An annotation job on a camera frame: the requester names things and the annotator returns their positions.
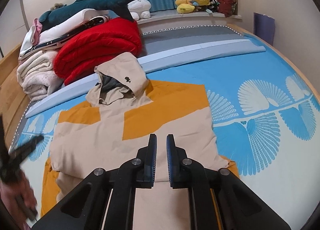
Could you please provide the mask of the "blue patterned bed sheet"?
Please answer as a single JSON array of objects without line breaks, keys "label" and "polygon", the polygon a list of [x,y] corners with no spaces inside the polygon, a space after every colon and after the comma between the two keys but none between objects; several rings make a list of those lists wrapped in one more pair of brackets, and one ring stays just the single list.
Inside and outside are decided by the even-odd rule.
[{"label": "blue patterned bed sheet", "polygon": [[[149,80],[203,85],[218,154],[235,162],[240,179],[292,229],[301,229],[319,203],[319,100],[300,73],[263,46],[265,52],[145,74]],[[44,141],[23,166],[40,212],[44,167],[57,120],[86,95],[29,118],[16,142],[21,145],[44,133]]]}]

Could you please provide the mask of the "red folded blanket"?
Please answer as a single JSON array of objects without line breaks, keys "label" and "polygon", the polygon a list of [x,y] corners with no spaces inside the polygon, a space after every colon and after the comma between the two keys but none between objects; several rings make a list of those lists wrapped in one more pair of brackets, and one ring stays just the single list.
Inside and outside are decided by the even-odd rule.
[{"label": "red folded blanket", "polygon": [[137,22],[117,17],[71,38],[53,60],[53,70],[68,85],[124,52],[138,56],[141,51]]}]

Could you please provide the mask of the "wooden headboard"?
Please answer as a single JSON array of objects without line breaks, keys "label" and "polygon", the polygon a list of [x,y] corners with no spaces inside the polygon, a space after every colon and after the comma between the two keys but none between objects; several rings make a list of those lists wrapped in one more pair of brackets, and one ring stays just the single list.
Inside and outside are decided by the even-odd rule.
[{"label": "wooden headboard", "polygon": [[1,59],[1,115],[6,147],[11,146],[18,124],[30,103],[28,96],[17,82],[16,71],[20,47],[17,45]]}]

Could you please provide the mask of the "white plush toy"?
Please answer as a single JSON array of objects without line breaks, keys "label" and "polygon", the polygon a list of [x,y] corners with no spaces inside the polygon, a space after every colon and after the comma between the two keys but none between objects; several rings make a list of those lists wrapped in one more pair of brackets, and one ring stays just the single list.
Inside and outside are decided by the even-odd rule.
[{"label": "white plush toy", "polygon": [[135,21],[149,19],[151,17],[151,3],[148,0],[134,0],[130,2],[127,7]]}]

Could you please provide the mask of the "teal shark plush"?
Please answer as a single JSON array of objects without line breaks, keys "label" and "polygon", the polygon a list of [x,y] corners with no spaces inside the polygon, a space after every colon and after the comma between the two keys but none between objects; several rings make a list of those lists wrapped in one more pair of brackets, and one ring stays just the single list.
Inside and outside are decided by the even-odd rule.
[{"label": "teal shark plush", "polygon": [[128,9],[128,4],[132,1],[134,0],[76,0],[72,4],[46,11],[38,20],[42,24],[42,31],[46,31],[61,24],[83,9],[95,9],[97,11],[111,10],[119,17],[133,22]]}]

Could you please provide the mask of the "beige and orange hooded coat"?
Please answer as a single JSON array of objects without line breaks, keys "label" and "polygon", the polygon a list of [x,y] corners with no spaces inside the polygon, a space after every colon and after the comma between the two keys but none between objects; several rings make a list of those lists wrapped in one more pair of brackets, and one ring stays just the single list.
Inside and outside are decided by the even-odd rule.
[{"label": "beige and orange hooded coat", "polygon": [[188,192],[172,189],[168,179],[167,135],[205,168],[238,173],[235,162],[217,152],[205,87],[149,80],[129,52],[95,72],[100,83],[57,120],[44,167],[41,214],[94,169],[116,169],[134,158],[155,134],[155,185],[136,191],[133,228],[189,229]]}]

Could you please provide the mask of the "yellow plush toys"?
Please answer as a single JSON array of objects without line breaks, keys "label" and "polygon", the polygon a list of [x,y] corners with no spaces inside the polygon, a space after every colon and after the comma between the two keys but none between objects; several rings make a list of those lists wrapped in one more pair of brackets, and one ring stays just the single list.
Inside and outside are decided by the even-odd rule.
[{"label": "yellow plush toys", "polygon": [[206,10],[210,6],[210,0],[175,0],[175,5],[179,14],[192,13]]}]

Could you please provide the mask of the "cream folded blanket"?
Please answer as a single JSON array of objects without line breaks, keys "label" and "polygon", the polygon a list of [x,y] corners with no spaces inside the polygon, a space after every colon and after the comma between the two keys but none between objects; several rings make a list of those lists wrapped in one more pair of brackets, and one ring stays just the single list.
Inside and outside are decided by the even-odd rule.
[{"label": "cream folded blanket", "polygon": [[29,56],[17,68],[17,81],[31,102],[54,93],[63,84],[53,69],[58,50],[41,50]]}]

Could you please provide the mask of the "grey mattress cover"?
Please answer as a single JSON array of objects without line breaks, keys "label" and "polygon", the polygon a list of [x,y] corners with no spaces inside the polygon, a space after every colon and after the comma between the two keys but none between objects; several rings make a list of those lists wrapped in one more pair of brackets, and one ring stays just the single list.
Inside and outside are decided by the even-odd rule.
[{"label": "grey mattress cover", "polygon": [[142,51],[139,57],[188,45],[242,38],[242,35],[227,26],[217,25],[157,30],[141,35]]}]

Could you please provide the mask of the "white folded quilt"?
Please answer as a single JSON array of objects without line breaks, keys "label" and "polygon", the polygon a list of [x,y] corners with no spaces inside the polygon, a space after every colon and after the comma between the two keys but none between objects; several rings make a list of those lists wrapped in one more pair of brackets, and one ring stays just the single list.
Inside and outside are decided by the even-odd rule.
[{"label": "white folded quilt", "polygon": [[44,25],[38,19],[24,37],[18,60],[21,62],[39,50],[56,49],[62,47],[67,40],[80,32],[106,23],[110,20],[107,11],[83,9],[64,22],[44,30]]}]

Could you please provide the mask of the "light blue foam strip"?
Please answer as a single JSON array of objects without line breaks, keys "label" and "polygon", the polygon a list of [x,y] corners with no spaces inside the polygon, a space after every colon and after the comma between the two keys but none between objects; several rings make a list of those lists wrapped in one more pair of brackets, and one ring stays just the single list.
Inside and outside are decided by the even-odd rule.
[{"label": "light blue foam strip", "polygon": [[[149,54],[137,60],[144,72],[148,74],[193,62],[265,51],[266,48],[263,45],[255,45],[249,39],[244,38],[188,45]],[[84,95],[88,93],[97,82],[97,74],[92,74],[70,85],[64,86],[31,106],[25,113],[25,117],[33,117],[59,104]]]}]

